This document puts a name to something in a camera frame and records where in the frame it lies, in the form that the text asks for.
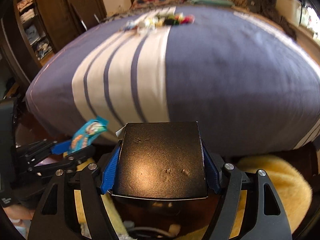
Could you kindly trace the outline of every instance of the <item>wooden cabinet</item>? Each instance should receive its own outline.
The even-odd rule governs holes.
[[[106,16],[102,0],[36,0],[47,33],[56,51],[85,31],[99,24],[94,17]]]
[[[85,32],[81,22],[88,29],[92,28],[98,25],[98,20],[103,19],[107,13],[102,0],[33,0],[31,8],[34,15],[22,20],[20,17],[25,12],[17,8],[20,1],[14,0],[1,19],[0,52],[21,91],[26,91],[54,53]],[[37,32],[37,37],[32,42],[26,34],[26,30],[31,26]],[[52,51],[42,50],[39,56],[37,44],[44,40]]]

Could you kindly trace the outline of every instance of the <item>toy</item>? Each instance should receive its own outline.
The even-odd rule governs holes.
[[[89,120],[72,138],[68,154],[89,146],[102,132],[107,131],[108,121],[97,117]]]
[[[122,31],[137,30],[137,33],[142,34],[148,31],[153,31],[156,28],[161,28],[165,25],[181,25],[192,24],[195,21],[193,15],[184,16],[183,13],[159,13],[154,17],[146,18],[140,22],[128,21],[121,29]]]

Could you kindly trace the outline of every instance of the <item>yellow plush fabric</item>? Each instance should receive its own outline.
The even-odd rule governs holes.
[[[267,172],[286,211],[291,232],[294,232],[306,215],[312,199],[312,190],[303,176],[289,163],[272,155],[251,156],[240,160],[237,167],[255,173],[258,169]],[[241,193],[236,220],[230,237],[239,234],[244,208],[245,192]],[[200,240],[207,227],[178,237],[176,240]]]
[[[93,159],[88,159],[85,163],[80,164],[77,166],[77,170],[81,171],[84,167],[86,167],[88,164],[94,163]],[[109,193],[106,193],[105,195],[101,196],[103,204],[107,210],[108,216],[110,218],[110,221],[112,223],[113,228],[115,229],[118,236],[120,235],[127,235],[127,230],[125,229],[122,220],[119,216],[119,213],[117,212],[113,201],[111,199],[111,196]],[[84,209],[82,205],[82,199],[81,199],[81,191],[75,190],[75,202],[76,202],[76,209],[77,209],[77,216],[80,224],[85,224],[86,219],[84,215]]]

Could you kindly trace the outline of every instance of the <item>white container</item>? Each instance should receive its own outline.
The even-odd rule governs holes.
[[[288,22],[299,26],[301,15],[301,2],[299,0],[277,0],[276,9]]]

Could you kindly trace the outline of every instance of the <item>striped duvet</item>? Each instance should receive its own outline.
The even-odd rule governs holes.
[[[158,12],[192,25],[145,35],[119,29]],[[224,156],[289,150],[320,133],[319,66],[285,34],[251,16],[177,6],[101,24],[68,44],[33,80],[27,104],[51,133],[72,135],[97,115],[98,142],[128,122],[198,121]]]

